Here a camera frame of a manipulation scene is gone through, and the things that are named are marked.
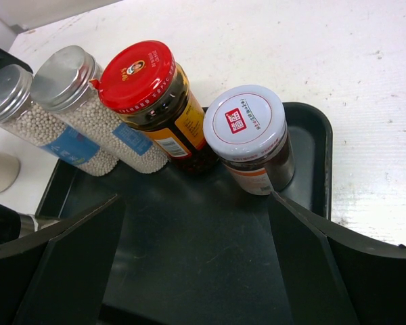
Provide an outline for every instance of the table surface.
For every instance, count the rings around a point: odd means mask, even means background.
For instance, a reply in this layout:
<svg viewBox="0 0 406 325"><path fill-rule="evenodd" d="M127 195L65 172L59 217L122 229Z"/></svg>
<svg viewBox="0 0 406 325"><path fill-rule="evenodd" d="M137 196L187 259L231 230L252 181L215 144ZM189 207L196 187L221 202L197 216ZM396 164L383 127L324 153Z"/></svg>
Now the table surface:
<svg viewBox="0 0 406 325"><path fill-rule="evenodd" d="M244 84L320 109L334 130L332 220L406 244L406 1L121 1L17 37L37 71L80 45L106 66L145 39L165 42L203 106ZM56 159L0 129L22 170L0 203L33 213Z"/></svg>

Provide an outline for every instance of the yellow label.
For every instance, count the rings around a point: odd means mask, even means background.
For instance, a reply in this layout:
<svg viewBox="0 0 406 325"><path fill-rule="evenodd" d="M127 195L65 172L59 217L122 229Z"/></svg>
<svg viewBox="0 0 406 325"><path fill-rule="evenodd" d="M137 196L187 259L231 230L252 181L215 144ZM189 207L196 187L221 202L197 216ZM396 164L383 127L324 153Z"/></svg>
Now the yellow label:
<svg viewBox="0 0 406 325"><path fill-rule="evenodd" d="M191 152L183 145L182 141L170 131L170 129L143 133L173 158L185 158L191 156Z"/></svg>
<svg viewBox="0 0 406 325"><path fill-rule="evenodd" d="M197 103L193 94L190 93L188 105L185 110L183 110L181 116L175 121L175 124L189 142L198 150L206 144L203 134L203 119L203 108Z"/></svg>

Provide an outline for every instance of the plastic tray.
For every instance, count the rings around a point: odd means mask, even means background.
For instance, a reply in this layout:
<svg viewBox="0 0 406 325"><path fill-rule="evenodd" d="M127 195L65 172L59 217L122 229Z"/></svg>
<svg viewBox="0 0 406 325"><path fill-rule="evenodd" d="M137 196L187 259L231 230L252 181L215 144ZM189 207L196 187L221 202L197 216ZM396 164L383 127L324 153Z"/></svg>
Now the plastic tray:
<svg viewBox="0 0 406 325"><path fill-rule="evenodd" d="M284 106L296 171L282 194L330 219L331 125L310 105ZM66 218L113 193L127 214L104 303L165 324L288 321L267 197L243 191L221 164L191 177L119 163L96 178L59 162L37 213Z"/></svg>

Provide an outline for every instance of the blue label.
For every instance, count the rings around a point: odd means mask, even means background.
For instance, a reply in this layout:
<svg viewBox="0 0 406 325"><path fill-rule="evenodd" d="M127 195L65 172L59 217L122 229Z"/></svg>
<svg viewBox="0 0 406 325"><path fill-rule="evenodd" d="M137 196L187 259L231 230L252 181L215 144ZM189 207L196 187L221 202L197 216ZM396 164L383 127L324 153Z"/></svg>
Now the blue label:
<svg viewBox="0 0 406 325"><path fill-rule="evenodd" d="M133 130L124 123L120 124L113 134L140 156L143 156L153 144L142 132Z"/></svg>
<svg viewBox="0 0 406 325"><path fill-rule="evenodd" d="M99 150L99 146L95 142L87 139L72 127L67 127L56 140L41 148L74 166L87 162Z"/></svg>

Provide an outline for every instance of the chili sauce jar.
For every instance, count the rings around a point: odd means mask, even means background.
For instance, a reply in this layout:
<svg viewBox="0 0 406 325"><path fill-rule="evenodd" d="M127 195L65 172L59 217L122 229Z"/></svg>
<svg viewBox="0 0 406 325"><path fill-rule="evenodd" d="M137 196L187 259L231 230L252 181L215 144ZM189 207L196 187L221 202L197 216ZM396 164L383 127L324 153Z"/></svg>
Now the chili sauce jar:
<svg viewBox="0 0 406 325"><path fill-rule="evenodd" d="M293 178L283 103L267 88L246 85L220 95L206 111L204 136L248 193L268 195Z"/></svg>
<svg viewBox="0 0 406 325"><path fill-rule="evenodd" d="M204 138L204 111L164 43L143 41L126 48L92 84L105 106L144 132L182 171L201 173L217 162Z"/></svg>

